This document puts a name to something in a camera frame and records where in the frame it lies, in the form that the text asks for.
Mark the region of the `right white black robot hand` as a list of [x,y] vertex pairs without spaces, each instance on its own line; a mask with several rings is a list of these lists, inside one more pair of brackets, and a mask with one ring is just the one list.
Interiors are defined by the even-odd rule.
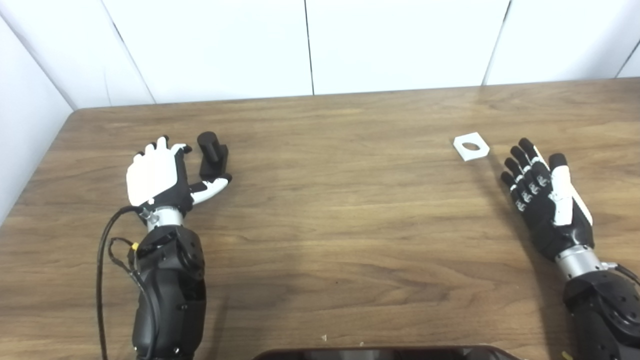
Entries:
[[545,159],[522,137],[503,164],[507,170],[500,178],[538,253],[554,261],[574,246],[594,248],[594,219],[573,185],[563,153]]

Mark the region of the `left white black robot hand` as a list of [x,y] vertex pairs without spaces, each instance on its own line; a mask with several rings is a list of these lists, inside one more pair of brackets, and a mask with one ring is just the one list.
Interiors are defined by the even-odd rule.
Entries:
[[169,137],[161,136],[134,155],[126,170],[126,193],[133,207],[149,212],[173,208],[182,217],[195,205],[213,198],[233,180],[228,173],[190,184],[185,155],[192,148],[185,143],[169,145]]

